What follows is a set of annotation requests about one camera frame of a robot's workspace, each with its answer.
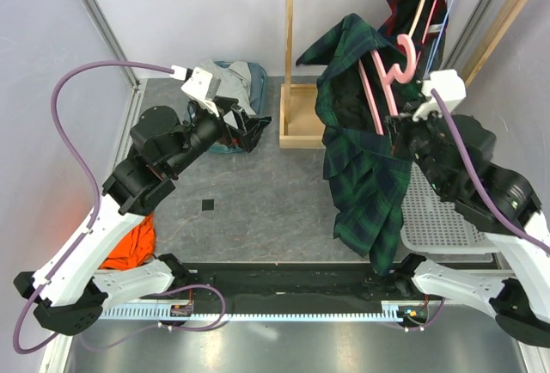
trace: cable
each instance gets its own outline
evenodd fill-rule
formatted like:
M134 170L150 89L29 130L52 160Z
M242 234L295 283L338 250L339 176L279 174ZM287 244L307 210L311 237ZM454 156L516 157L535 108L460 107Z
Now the cable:
M426 62L426 68L424 71L424 78L427 77L428 73L430 72L431 65L433 64L433 60L436 57L437 48L439 47L439 42L441 42L441 37L443 35L443 30L445 29L445 25L447 25L447 21L449 20L449 13L450 10L453 8L453 3L455 0L450 0L449 7L447 8L447 13L445 14L445 17L443 18L443 24L441 26L441 31L439 31L439 34L437 35L437 40L431 44L431 50L430 55L428 55L428 61Z
M218 316L218 318L216 320L214 320L212 323L210 323L206 326L202 326L202 327L169 326L169 327L167 327L169 330L177 328L179 330L184 330L184 331L188 331L188 332L206 332L208 330L212 330L212 328L217 326L219 324L219 322L222 320L222 318L225 316L225 309L226 309L225 299L223 298L222 293L218 289L212 287L211 285L207 285L207 284L190 284L190 285L186 285L184 287L180 287L178 289L165 291L165 292L159 293L159 294L153 294L152 296L157 296L157 297L170 296L170 295L175 294L175 293L179 293L179 292L182 292L182 291L185 291L185 290L193 290L193 289L210 290L214 294L216 294L219 297L220 302L222 302L222 311L221 311L220 315ZM145 327L142 327L142 328L136 330L135 332L127 335L126 337L124 337L120 340L115 341L114 343L111 343L110 345L104 345L102 347L94 347L92 345L89 345L86 342L86 340L84 339L82 334L79 334L78 338L80 340L80 343L82 344L82 346L86 350L88 350L90 352L104 352L105 350L112 349L113 347L115 347L117 345L120 345L120 344L128 341L129 339L133 339L134 337L136 337L138 334L140 334L142 332L146 332L147 330L150 330L152 328L159 328L159 327L163 327L163 325L161 325L160 323L150 324L148 326L145 326Z
M470 176L470 179L472 180L475 189L477 190L478 194L480 195L481 199L483 200L489 211L512 234L517 235L519 238L530 242L538 248L541 248L546 254L550 255L550 247L548 245L540 240L537 240L533 236L527 234L525 231L522 231L514 224L512 224L505 216L503 216L497 206L492 202L491 197L489 197L489 194L481 183L480 177L478 177L477 173L475 172L475 167L472 164L472 160L470 159L470 155L468 154L466 145L464 144L464 141L462 141L461 134L456 127L456 124L449 112L449 109L447 109L445 103L443 102L443 99L441 98L441 95L435 89L431 90L431 94L436 99L438 106L441 108L441 112L443 113L443 117L447 122L450 133L456 142L456 148L458 149L462 161L464 162L464 166L466 167L467 174Z
M420 308L420 311L424 310L426 307L428 307L428 304L430 303L430 296L427 294L424 294L424 304Z
M211 324L207 325L207 326L203 326L203 327L172 326L172 328L177 328L178 330L183 330L183 331L186 331L186 332L206 332L208 330L211 330L212 328L217 326L217 324L219 324L219 322L225 316L225 308L226 308L225 299L223 298L222 293L220 293L219 290L215 289L211 285L207 285L207 284L190 284L190 285L186 285L184 287L180 287L179 289L164 291L163 293L154 294L153 296L157 296L157 297L170 296L172 294L179 293L179 292L185 291L185 290L191 290L191 289L206 289L206 290L212 291L214 294L216 294L219 297L220 301L222 302L222 311L220 312L220 315L218 316L218 318L216 320L214 320Z
M73 253L73 251L76 250L78 245L83 241L84 237L88 234L88 231L91 230L92 225L95 222L95 219L97 218L100 207L101 207L101 196L100 196L100 189L97 185L97 181L95 180L94 175L92 174L91 170L88 167L88 164L83 160L81 155L76 150L75 146L72 144L72 142L69 140L69 137L67 136L67 133L65 132L63 126L61 125L61 121L59 119L58 114L58 99L59 99L59 93L61 92L61 88L74 76L80 74L81 72L84 72L86 70L92 70L94 68L101 68L104 66L130 66L133 68L143 68L146 70L158 70L159 72L166 72L167 74L173 74L174 70L170 68L166 68L163 66L158 65L152 65L152 64L144 64L141 62L133 62L133 61L116 61L116 60L108 60L108 61L96 61L96 62L90 62L89 64L81 65L74 70L70 70L65 75L59 79L58 83L55 85L53 91L52 91L52 98L50 101L50 110L52 112L52 118L53 118L53 124L56 127L56 130L58 131L59 136L61 137L62 141L66 145L66 147L69 149L69 152L75 157L76 162L80 165L84 173L86 174L86 177L88 178L88 181L90 185L92 186L92 191L94 194L94 208L92 210L92 213L90 215L90 218L88 220L88 223L86 224L86 231L83 231L76 239L75 242L73 242L69 248L64 252L64 254L61 256L59 261L53 265L52 269L47 273L46 280L51 280L53 275L56 273L56 271L67 261L67 259L70 257L70 255ZM25 317L28 314L28 311L30 310L31 306L34 303L34 300L40 295L40 293L44 290L46 287L46 284L39 285L36 290L34 290L34 293L31 295L31 297L27 300L25 305L23 306L23 309L21 313L19 314L19 317L17 318L17 322L15 323L14 328L14 334L13 334L13 347L14 350L19 354L29 354L38 351L48 343L50 343L53 339L57 337L57 333L52 334L50 337L48 337L46 340L44 340L42 343L30 347L30 348L23 348L20 344L20 336L21 336L21 327L23 325L23 322L25 321Z
M443 306L445 304L445 297L443 297L441 299L441 302L439 303L439 307L437 308L437 311L436 313L433 315L433 317L431 319L429 319L426 323L424 323L422 326L418 326L418 327L398 327L398 326L394 326L393 324L386 324L385 326L387 327L390 327L390 328L393 328L393 329L397 329L397 330L404 330L405 333L408 333L408 332L422 332L425 330L426 327L429 327L431 326L431 324L433 324L433 322L435 320L437 320L437 318L441 315L441 312L443 310Z
M426 309L426 321L428 321L430 319L430 306L428 306L428 302L425 303L425 307L423 307L422 309ZM414 324L417 324L419 326L424 326L425 325L425 322L421 322L421 321L416 321L414 320L411 315L406 315L406 318L410 321L412 321Z

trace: wooden rack base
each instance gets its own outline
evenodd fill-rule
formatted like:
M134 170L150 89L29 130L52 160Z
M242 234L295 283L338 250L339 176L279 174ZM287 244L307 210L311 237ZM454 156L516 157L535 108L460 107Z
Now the wooden rack base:
M321 136L325 126L315 113L317 87L312 84L290 85L290 99L286 99L284 84L281 85L281 119L279 146L281 148L324 148ZM292 114L288 119L285 110Z
M486 35L466 63L461 78L468 86L487 61L528 0L506 0ZM284 84L281 87L281 118L279 145L281 148L323 148L324 125L315 114L315 85L290 83L292 75L292 19L294 0L286 0L286 51Z

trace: orange cloth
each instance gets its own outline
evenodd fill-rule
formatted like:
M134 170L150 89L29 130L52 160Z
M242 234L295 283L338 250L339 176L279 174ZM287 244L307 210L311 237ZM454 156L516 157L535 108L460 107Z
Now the orange cloth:
M153 214L150 214L120 240L100 268L128 270L141 266L155 252L155 241Z

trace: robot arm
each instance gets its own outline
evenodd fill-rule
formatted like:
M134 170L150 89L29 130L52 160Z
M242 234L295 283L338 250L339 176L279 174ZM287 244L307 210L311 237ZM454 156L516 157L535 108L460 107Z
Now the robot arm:
M550 347L550 258L531 242L513 235L491 213L474 188L447 123L439 118L430 91L435 88L455 107L465 96L453 70L431 74L425 81L428 102L409 113L388 119L394 153L413 157L442 201L486 233L501 251L517 278L484 278L438 265L411 254L394 274L400 289L456 300L494 317L512 337L529 345ZM496 137L472 117L454 115L476 174L492 202L514 226L550 245L541 202L528 180L493 163Z
M175 189L172 181L216 141L250 152L271 122L270 117L248 116L237 100L216 96L220 80L212 74L200 68L192 73L173 69L174 77L185 81L182 90L190 98L192 117L181 122L170 107L145 111L130 131L133 144L128 156L103 184L99 215L86 237L48 281L46 275L87 230L89 217L42 268L15 278L15 287L25 298L44 285L34 311L43 328L78 334L105 309L164 292L174 281L184 284L187 271L172 254L123 272L97 269L119 241ZM228 113L236 126L224 122Z

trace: green plaid shirt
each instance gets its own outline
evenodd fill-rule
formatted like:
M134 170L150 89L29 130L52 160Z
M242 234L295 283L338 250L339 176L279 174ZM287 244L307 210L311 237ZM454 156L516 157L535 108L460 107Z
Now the green plaid shirt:
M400 51L352 14L317 40L296 64L328 65L317 80L315 111L326 125L323 178L328 180L339 209L334 237L362 256L369 253L375 270L386 274L400 239L401 204L412 162L393 158L389 138L374 133L357 65L362 59L383 119L388 107L369 54L373 50L380 53L386 68L393 63L405 66ZM392 84L398 109L419 99L415 81ZM361 116L353 119L355 113Z

